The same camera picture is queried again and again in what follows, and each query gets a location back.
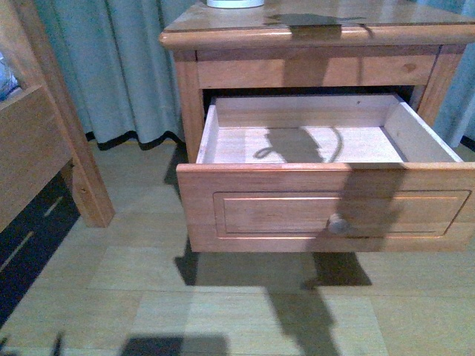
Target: wooden bed frame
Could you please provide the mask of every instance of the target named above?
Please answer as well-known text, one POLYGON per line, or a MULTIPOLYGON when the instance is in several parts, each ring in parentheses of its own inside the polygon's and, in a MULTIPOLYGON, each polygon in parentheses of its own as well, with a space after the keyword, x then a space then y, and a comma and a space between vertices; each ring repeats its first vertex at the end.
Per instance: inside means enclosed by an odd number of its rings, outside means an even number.
POLYGON ((60 171, 86 223, 107 226, 114 209, 33 0, 0 0, 0 51, 22 87, 0 103, 0 231, 60 171))

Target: blue curtain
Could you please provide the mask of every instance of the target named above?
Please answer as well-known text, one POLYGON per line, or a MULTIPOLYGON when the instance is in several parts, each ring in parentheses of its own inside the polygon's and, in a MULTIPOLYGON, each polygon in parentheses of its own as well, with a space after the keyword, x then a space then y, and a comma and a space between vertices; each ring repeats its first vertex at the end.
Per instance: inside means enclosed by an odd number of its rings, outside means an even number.
POLYGON ((85 132, 141 143, 183 137, 170 54, 158 36, 194 0, 37 0, 85 132))
MULTIPOLYGON (((414 1, 475 17, 475 0, 414 1)), ((452 147, 456 147, 464 135, 475 139, 475 44, 467 46, 434 129, 452 147)))

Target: nightstand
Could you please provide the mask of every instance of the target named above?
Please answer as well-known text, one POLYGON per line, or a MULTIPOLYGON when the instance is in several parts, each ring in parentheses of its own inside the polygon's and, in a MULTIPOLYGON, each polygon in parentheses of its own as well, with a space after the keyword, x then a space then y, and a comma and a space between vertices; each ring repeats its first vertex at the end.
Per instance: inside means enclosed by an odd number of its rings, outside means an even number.
POLYGON ((430 126, 475 19, 403 0, 199 1, 160 41, 176 62, 194 251, 452 251, 473 236, 475 164, 430 126), (394 85, 412 88, 410 105, 216 98, 205 127, 208 89, 394 85))

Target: wooden knob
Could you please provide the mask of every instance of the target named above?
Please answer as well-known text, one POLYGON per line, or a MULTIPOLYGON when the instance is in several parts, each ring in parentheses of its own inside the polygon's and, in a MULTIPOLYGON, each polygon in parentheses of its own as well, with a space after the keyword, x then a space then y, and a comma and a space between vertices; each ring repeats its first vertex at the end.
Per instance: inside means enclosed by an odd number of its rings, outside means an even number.
POLYGON ((350 230, 350 223, 337 213, 328 219, 327 228, 332 234, 342 235, 350 230))

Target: tiled floor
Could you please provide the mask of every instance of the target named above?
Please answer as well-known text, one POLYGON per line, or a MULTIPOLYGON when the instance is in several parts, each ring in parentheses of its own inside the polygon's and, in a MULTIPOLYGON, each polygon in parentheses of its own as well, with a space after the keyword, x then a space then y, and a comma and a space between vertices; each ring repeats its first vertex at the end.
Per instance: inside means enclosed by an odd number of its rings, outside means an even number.
POLYGON ((94 153, 117 215, 78 221, 0 331, 4 355, 475 355, 475 243, 198 256, 175 145, 94 153))

